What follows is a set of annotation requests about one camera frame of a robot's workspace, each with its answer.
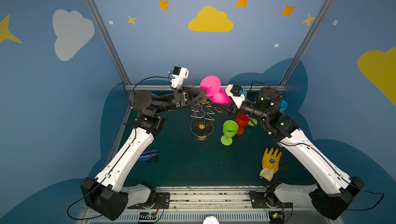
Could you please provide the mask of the magenta wine glass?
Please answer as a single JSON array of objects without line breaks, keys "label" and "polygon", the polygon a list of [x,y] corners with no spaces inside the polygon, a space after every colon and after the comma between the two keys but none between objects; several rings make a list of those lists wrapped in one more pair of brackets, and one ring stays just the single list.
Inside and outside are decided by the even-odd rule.
[{"label": "magenta wine glass", "polygon": [[214,75],[205,77],[200,83],[200,88],[207,91],[206,96],[210,98],[211,102],[224,105],[232,104],[232,99],[221,88],[221,81],[218,77]]}]

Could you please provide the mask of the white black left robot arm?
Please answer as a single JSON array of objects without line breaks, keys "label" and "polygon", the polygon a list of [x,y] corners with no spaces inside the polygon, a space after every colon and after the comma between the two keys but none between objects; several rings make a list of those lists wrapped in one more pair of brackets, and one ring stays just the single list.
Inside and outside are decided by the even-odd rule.
[{"label": "white black left robot arm", "polygon": [[93,179],[86,178],[80,186],[86,206],[114,221],[128,205],[148,202],[154,195],[153,187],[138,185],[129,192],[122,188],[139,157],[163,128],[165,119],[158,114],[193,108],[208,98],[206,94],[206,90],[193,86],[181,86],[162,96],[147,90],[136,92],[132,109],[140,116],[129,138],[101,172]]}]

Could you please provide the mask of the blue wine glass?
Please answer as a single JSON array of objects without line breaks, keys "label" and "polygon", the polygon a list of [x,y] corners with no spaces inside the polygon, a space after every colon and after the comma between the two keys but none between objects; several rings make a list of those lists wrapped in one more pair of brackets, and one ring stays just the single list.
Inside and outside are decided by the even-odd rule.
[{"label": "blue wine glass", "polygon": [[288,108],[288,103],[285,101],[285,100],[283,100],[282,101],[282,103],[281,103],[281,105],[280,105],[280,112],[281,113],[284,113],[284,111],[286,110]]}]

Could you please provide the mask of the green wine glass back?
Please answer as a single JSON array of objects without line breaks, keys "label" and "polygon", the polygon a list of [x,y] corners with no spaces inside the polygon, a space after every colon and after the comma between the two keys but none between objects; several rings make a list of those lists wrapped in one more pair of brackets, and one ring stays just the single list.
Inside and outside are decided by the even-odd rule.
[{"label": "green wine glass back", "polygon": [[227,120],[223,124],[223,136],[221,137],[221,143],[225,146],[229,146],[233,142],[233,137],[236,135],[239,129],[238,124],[233,120]]}]

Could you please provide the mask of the red wine glass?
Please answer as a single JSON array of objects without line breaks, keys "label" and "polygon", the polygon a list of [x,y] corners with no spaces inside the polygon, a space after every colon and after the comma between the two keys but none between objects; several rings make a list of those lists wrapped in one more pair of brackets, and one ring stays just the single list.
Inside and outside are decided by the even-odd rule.
[{"label": "red wine glass", "polygon": [[236,118],[236,123],[238,124],[238,130],[236,132],[237,135],[241,135],[244,133],[244,127],[248,125],[250,122],[249,118],[245,115],[238,114]]}]

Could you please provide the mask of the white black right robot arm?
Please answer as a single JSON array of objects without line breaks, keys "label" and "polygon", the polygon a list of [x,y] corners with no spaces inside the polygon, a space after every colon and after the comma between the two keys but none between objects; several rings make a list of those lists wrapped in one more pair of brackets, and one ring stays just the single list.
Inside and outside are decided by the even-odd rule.
[{"label": "white black right robot arm", "polygon": [[339,169],[308,139],[303,130],[280,111],[281,93],[269,86],[263,87],[255,101],[249,101],[240,85],[220,89],[220,98],[211,101],[228,116],[241,114],[257,120],[272,139],[287,149],[314,177],[314,185],[273,183],[267,189],[269,206],[281,203],[301,204],[315,208],[324,217],[336,220],[362,190],[364,182],[350,177]]}]

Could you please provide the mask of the green wine glass front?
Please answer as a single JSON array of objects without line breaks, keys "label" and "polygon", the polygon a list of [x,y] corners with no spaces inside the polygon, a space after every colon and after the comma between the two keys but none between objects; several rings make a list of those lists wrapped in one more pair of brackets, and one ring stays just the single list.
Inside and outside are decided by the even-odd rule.
[{"label": "green wine glass front", "polygon": [[256,126],[257,124],[258,124],[258,121],[257,121],[256,119],[250,118],[250,117],[249,117],[249,122],[248,122],[248,125],[249,125],[249,126],[254,127],[254,126]]}]

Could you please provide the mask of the green wine glass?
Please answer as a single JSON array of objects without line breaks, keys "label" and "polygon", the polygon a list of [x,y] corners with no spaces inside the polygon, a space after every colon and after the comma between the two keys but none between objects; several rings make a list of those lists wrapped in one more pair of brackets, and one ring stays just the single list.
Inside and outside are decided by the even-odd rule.
[{"label": "green wine glass", "polygon": [[225,146],[229,146],[233,142],[233,137],[236,135],[239,129],[238,124],[233,120],[227,120],[223,124],[223,136],[221,137],[221,143]]},{"label": "green wine glass", "polygon": [[254,127],[254,126],[256,126],[257,124],[258,124],[258,121],[257,121],[256,119],[250,118],[250,117],[249,117],[249,122],[248,122],[248,125],[249,125],[249,126]]}]

